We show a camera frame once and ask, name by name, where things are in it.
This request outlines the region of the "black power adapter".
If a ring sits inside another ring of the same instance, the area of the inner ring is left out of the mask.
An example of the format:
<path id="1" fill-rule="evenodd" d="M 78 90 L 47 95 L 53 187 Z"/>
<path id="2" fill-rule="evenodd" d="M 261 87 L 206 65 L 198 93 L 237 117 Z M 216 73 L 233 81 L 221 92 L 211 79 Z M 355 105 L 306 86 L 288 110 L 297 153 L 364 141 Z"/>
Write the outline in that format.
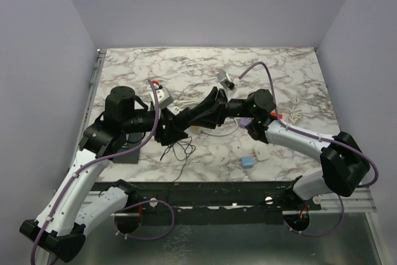
<path id="1" fill-rule="evenodd" d="M 179 140 L 175 143 L 172 143 L 171 145 L 168 145 L 166 149 L 163 151 L 159 159 L 160 161 L 162 161 L 163 158 L 171 151 L 176 160 L 183 162 L 183 165 L 181 166 L 178 176 L 172 182 L 177 182 L 178 179 L 182 176 L 184 169 L 187 166 L 188 159 L 193 153 L 195 153 L 196 148 L 197 147 L 193 144 L 193 138 L 188 137 L 183 140 Z"/>

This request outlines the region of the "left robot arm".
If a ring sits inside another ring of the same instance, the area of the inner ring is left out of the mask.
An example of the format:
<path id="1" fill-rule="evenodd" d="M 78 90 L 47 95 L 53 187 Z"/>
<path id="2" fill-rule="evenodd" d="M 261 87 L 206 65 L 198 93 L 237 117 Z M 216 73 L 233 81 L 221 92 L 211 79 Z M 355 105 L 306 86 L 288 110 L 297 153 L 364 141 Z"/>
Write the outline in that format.
<path id="1" fill-rule="evenodd" d="M 137 197 L 125 181 L 119 181 L 96 201 L 83 206 L 99 175 L 112 159 L 143 148 L 164 127 L 162 113 L 174 99 L 169 90 L 150 81 L 148 106 L 128 86 L 113 88 L 105 99 L 104 111 L 88 126 L 79 142 L 71 167 L 52 200 L 33 220 L 25 220 L 20 232 L 32 240 L 31 264 L 48 264 L 37 257 L 39 251 L 55 261 L 72 261 L 87 236 L 111 213 L 130 212 Z"/>

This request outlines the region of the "blue cube plug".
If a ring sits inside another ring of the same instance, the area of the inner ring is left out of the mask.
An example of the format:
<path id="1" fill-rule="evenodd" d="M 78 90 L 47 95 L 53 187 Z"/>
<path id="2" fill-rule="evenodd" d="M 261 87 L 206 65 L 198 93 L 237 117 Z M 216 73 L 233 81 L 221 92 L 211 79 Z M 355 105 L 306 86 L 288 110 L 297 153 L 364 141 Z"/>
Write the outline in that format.
<path id="1" fill-rule="evenodd" d="M 241 158 L 241 167 L 243 169 L 251 169 L 254 167 L 254 158 L 252 156 L 243 156 Z"/>

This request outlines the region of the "purple power strip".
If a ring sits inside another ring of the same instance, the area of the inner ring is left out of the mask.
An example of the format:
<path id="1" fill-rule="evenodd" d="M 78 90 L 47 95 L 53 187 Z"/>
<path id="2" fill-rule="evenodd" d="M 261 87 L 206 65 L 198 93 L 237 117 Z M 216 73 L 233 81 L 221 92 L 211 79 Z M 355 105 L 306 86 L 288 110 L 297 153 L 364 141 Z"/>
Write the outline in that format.
<path id="1" fill-rule="evenodd" d="M 298 104 L 300 103 L 299 98 L 292 99 L 293 106 L 289 108 L 288 122 L 292 125 L 295 125 L 299 120 L 302 119 L 303 114 L 301 109 L 298 108 Z M 239 127 L 244 128 L 251 122 L 250 118 L 241 118 L 239 120 Z"/>

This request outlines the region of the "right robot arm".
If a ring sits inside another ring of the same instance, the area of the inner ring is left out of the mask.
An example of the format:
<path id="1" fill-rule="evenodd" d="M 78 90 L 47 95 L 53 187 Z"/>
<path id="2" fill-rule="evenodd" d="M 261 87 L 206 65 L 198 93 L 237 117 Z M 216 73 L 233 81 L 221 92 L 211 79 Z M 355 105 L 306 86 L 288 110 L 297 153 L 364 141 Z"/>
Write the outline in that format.
<path id="1" fill-rule="evenodd" d="M 194 108 L 185 108 L 177 116 L 183 129 L 191 126 L 215 128 L 232 117 L 247 117 L 249 136 L 255 141 L 279 145 L 306 155 L 321 165 L 313 174 L 298 177 L 285 194 L 286 205 L 298 210 L 314 196 L 335 193 L 349 197 L 369 172 L 364 158 L 352 136 L 339 132 L 336 136 L 322 135 L 293 125 L 281 124 L 272 115 L 276 105 L 267 89 L 250 93 L 246 99 L 227 100 L 223 89 L 213 88 Z"/>

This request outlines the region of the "beige cube socket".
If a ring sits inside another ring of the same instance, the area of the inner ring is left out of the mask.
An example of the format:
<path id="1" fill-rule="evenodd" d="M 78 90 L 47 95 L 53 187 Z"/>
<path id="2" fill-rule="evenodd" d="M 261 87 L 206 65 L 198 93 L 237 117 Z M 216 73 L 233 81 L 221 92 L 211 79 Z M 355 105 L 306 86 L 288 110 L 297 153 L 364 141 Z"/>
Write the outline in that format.
<path id="1" fill-rule="evenodd" d="M 191 126 L 190 129 L 195 133 L 200 133 L 202 131 L 202 128 L 198 126 Z"/>

